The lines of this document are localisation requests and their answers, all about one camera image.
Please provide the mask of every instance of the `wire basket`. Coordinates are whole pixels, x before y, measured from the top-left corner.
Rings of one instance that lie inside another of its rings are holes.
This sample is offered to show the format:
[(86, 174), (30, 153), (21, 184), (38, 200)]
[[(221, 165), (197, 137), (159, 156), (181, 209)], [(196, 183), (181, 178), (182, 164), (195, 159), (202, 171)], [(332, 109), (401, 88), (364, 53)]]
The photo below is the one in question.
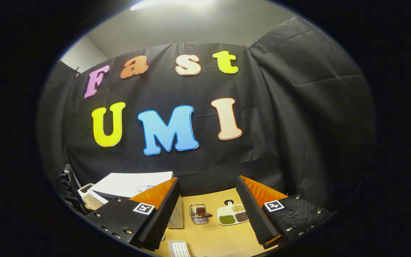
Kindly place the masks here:
[(193, 223), (195, 224), (207, 224), (209, 223), (209, 218), (204, 218), (201, 217), (200, 215), (196, 214), (196, 210), (197, 208), (204, 208), (204, 213), (207, 213), (207, 209), (206, 209), (206, 205), (203, 203), (197, 203), (195, 205), (190, 205), (189, 206), (189, 216), (191, 217), (191, 220), (193, 221)]

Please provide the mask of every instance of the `yellow letter u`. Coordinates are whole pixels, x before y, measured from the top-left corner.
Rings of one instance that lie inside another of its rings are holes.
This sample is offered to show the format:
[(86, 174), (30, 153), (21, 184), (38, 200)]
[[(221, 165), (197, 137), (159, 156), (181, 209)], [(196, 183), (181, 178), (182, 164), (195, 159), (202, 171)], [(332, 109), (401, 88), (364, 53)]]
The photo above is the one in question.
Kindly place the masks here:
[(93, 117), (93, 135), (96, 143), (103, 147), (114, 146), (118, 144), (121, 139), (121, 111), (125, 107), (125, 103), (118, 102), (112, 104), (109, 110), (113, 113), (114, 130), (110, 136), (104, 134), (104, 114), (106, 108), (98, 108), (91, 113)]

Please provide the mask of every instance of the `wooden table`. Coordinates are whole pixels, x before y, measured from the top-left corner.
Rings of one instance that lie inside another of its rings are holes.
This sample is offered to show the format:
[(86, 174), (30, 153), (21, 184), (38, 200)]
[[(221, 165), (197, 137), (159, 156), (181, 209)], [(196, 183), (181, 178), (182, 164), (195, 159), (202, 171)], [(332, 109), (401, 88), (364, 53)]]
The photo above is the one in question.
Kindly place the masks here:
[[(165, 239), (161, 241), (159, 249), (155, 252), (144, 249), (145, 251), (170, 257), (169, 240), (185, 241), (190, 255), (194, 257), (249, 257), (274, 248), (264, 250), (263, 246), (258, 244), (249, 221), (230, 226), (218, 223), (217, 209), (225, 206), (225, 200), (233, 200), (235, 205), (242, 204), (235, 188), (181, 197), (181, 199), (183, 201), (184, 228), (167, 228), (164, 233)], [(209, 218), (209, 223), (202, 225), (193, 223), (189, 216), (189, 206), (194, 203), (205, 204), (207, 213), (213, 214), (213, 217)]]

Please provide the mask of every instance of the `white plastic container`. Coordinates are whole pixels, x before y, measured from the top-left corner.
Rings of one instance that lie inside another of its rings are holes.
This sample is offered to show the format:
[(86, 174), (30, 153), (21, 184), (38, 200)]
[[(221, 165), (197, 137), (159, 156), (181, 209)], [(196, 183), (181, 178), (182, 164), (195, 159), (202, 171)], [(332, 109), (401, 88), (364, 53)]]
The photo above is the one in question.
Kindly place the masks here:
[(169, 253), (171, 257), (191, 257), (188, 246), (184, 241), (169, 241)]

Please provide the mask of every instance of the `letter m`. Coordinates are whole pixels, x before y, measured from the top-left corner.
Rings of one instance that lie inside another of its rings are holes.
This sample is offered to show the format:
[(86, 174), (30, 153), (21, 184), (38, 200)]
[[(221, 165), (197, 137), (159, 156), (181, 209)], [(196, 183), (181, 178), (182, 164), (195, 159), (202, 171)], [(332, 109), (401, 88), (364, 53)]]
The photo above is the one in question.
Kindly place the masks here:
[(185, 151), (195, 149), (199, 142), (194, 140), (193, 129), (191, 127), (191, 114), (193, 107), (181, 105), (174, 108), (168, 125), (163, 122), (155, 111), (141, 112), (137, 119), (142, 121), (144, 126), (145, 145), (144, 153), (148, 156), (161, 153), (161, 148), (156, 145), (155, 138), (166, 151), (170, 151), (174, 137), (177, 135), (176, 150)]

